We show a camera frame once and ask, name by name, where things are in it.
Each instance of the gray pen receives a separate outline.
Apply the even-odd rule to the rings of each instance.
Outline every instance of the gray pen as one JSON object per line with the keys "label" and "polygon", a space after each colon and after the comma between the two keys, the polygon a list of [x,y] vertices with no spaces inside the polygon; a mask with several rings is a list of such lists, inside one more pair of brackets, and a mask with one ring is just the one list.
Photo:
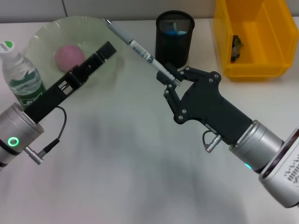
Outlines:
{"label": "gray pen", "polygon": [[165,74],[175,85],[180,86],[181,83],[166,69],[163,65],[160,64],[149,52],[147,52],[139,43],[137,43],[132,37],[127,35],[125,32],[121,31],[115,24],[106,20],[106,23],[109,29],[114,32],[119,38],[122,39],[128,46],[130,46],[140,57],[145,61],[152,64],[156,69]]}

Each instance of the white table surface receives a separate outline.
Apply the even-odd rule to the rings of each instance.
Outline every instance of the white table surface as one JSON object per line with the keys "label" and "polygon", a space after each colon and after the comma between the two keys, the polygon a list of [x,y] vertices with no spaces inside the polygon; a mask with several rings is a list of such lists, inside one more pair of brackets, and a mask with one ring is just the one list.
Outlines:
{"label": "white table surface", "polygon": [[[154,53],[154,21],[117,23]],[[0,24],[0,40],[14,40],[24,50],[45,24]],[[273,82],[223,77],[220,83],[227,100],[284,140],[299,125],[298,53],[293,67]],[[22,153],[0,172],[1,223],[299,224],[298,208],[276,202],[226,144],[204,151],[202,124],[173,121],[165,87],[150,65],[129,48],[122,58],[109,88],[87,82],[62,103],[67,125],[42,165]],[[196,20],[187,65],[221,73],[212,20]],[[185,81],[177,91],[189,86]],[[13,102],[0,75],[0,111]],[[39,151],[56,138],[62,122],[59,110],[42,120],[45,133],[32,148]]]}

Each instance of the water bottle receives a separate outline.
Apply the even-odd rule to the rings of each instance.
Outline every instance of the water bottle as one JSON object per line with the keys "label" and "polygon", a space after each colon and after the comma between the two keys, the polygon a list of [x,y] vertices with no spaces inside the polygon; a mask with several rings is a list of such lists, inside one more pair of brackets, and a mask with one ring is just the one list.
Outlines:
{"label": "water bottle", "polygon": [[45,93],[41,76],[12,41],[0,42],[3,76],[20,104],[26,108]]}

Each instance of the pen label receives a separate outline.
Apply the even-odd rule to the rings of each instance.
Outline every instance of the pen label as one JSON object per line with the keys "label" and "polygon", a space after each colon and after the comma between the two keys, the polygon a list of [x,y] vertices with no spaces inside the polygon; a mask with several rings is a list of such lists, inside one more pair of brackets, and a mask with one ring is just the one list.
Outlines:
{"label": "pen label", "polygon": [[141,47],[136,41],[130,43],[131,48],[136,51],[143,59],[148,60],[150,58],[150,53],[147,52],[143,47]]}

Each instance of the yellow container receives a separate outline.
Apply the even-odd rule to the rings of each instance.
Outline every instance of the yellow container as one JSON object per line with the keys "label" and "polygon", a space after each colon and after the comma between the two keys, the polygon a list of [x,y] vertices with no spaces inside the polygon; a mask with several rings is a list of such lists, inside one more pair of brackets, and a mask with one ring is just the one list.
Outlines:
{"label": "yellow container", "polygon": [[[278,77],[292,66],[299,33],[285,0],[217,0],[214,31],[222,72],[233,80]],[[231,63],[234,35],[244,46]]]}

